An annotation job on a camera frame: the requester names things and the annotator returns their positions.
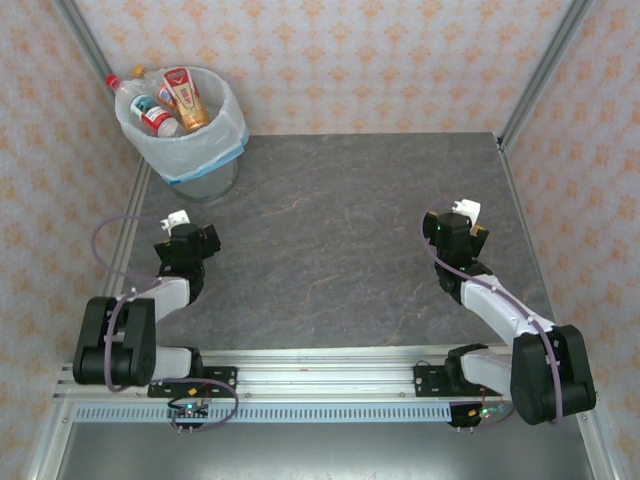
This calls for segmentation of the red label water bottle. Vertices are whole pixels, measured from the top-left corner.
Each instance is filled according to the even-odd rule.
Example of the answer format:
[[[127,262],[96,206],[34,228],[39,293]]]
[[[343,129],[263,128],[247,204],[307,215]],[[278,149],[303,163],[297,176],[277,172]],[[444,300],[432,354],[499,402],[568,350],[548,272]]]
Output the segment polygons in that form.
[[[115,105],[126,111],[129,120],[135,120],[151,135],[171,138],[177,135],[179,123],[168,110],[150,96],[137,80],[122,80],[117,75],[108,75],[106,85],[115,95]]]

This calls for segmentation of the amber tea bottle red label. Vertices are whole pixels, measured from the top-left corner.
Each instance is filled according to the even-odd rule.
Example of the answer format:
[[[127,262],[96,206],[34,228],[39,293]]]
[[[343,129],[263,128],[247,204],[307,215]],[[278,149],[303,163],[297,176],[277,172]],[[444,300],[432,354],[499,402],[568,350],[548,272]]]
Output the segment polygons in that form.
[[[208,125],[211,119],[190,71],[184,67],[174,68],[163,77],[186,131],[191,133]]]

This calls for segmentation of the orange label clear bottle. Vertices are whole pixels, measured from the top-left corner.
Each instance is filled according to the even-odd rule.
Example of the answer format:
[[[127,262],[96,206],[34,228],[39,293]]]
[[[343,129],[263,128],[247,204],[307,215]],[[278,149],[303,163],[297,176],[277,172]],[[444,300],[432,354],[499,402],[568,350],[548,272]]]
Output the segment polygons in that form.
[[[160,71],[151,71],[143,65],[137,65],[133,69],[133,76],[142,82],[144,89],[161,105],[169,110],[175,110],[174,100]]]

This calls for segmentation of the clear plastic bin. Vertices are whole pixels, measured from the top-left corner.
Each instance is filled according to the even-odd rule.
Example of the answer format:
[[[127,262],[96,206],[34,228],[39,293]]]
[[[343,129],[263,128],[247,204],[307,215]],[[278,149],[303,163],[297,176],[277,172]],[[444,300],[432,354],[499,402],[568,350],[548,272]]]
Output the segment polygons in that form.
[[[206,202],[224,196],[235,185],[239,174],[236,157],[217,162],[211,169],[183,182],[171,184],[174,192],[190,201]]]

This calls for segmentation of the trash bin with white bag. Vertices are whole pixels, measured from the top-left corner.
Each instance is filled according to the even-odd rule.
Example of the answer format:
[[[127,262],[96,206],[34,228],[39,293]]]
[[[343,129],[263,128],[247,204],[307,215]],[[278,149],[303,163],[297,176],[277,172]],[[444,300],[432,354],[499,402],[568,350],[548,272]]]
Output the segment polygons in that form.
[[[199,90],[210,116],[210,123],[194,132],[187,132],[179,113],[169,110],[177,119],[179,131],[171,138],[151,135],[126,111],[115,105],[115,115],[126,138],[140,155],[169,185],[183,182],[211,169],[217,162],[238,157],[249,138],[238,101],[227,82],[210,70],[187,68]]]

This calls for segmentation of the grey metal sheet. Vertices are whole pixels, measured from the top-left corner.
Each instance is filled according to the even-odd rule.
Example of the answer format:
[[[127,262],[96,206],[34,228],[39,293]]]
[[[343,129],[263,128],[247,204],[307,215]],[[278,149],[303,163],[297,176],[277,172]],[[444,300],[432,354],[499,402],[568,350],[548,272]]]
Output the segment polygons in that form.
[[[593,480],[578,426],[76,424],[58,480]]]

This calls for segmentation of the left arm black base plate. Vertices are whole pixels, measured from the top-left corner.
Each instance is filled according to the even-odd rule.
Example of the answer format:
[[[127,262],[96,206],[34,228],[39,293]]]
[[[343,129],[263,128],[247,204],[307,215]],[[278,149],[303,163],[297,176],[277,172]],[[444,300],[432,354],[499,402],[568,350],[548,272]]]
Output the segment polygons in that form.
[[[163,381],[148,386],[147,396],[149,398],[161,399],[181,399],[181,398],[231,398],[232,393],[218,385],[205,384],[202,379],[215,380],[225,383],[235,390],[237,386],[238,369],[232,366],[205,366],[200,371],[190,372],[187,377],[189,382],[176,383]]]

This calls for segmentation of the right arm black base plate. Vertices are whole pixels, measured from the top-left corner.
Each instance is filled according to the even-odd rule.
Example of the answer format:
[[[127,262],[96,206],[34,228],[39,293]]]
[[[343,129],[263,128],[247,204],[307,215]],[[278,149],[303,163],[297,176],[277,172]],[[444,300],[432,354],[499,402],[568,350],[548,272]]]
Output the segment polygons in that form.
[[[461,373],[444,365],[417,364],[413,367],[413,380],[417,397],[501,396],[483,385],[469,382]]]

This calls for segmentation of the aluminium mounting rail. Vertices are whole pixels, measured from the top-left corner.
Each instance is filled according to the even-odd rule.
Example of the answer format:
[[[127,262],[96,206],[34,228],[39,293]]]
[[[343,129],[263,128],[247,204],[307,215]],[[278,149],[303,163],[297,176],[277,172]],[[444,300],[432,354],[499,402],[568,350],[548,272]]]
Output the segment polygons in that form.
[[[236,393],[248,403],[409,403],[460,402],[460,397],[417,397],[413,367],[443,365],[460,345],[202,351],[204,366],[238,369]],[[464,363],[469,379],[501,393],[490,401],[511,400],[511,348],[489,345],[491,357]],[[113,393],[103,385],[75,382],[72,365],[62,367],[53,390],[57,402],[160,402],[147,386]]]

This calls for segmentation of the aluminium frame post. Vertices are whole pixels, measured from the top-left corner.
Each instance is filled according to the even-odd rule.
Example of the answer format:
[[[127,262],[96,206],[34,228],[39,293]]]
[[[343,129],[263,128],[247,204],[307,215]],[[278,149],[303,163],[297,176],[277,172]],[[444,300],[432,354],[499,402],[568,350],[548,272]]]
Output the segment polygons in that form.
[[[524,123],[532,113],[546,84],[551,79],[573,37],[595,0],[571,0],[568,10],[552,35],[532,76],[497,137],[499,150],[507,153],[514,144]]]
[[[34,456],[27,473],[27,480],[56,480],[74,422],[76,404],[64,401],[55,403],[46,418]]]
[[[597,408],[575,415],[594,480],[619,480],[604,424]]]
[[[112,73],[111,65],[99,45],[89,23],[85,19],[76,0],[53,0],[54,5],[76,38],[80,48],[97,74],[103,90],[111,97],[113,91],[106,85],[106,78]]]

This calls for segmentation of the aluminium lower frame post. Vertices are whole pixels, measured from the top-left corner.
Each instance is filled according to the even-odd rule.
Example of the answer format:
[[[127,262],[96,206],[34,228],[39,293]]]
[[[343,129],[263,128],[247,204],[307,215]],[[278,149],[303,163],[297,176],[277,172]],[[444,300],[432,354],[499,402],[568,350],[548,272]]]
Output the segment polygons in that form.
[[[76,404],[64,401],[55,403],[46,418],[34,456],[27,473],[27,480],[56,480],[74,422]]]
[[[597,408],[575,415],[594,480],[619,480],[604,424]]]

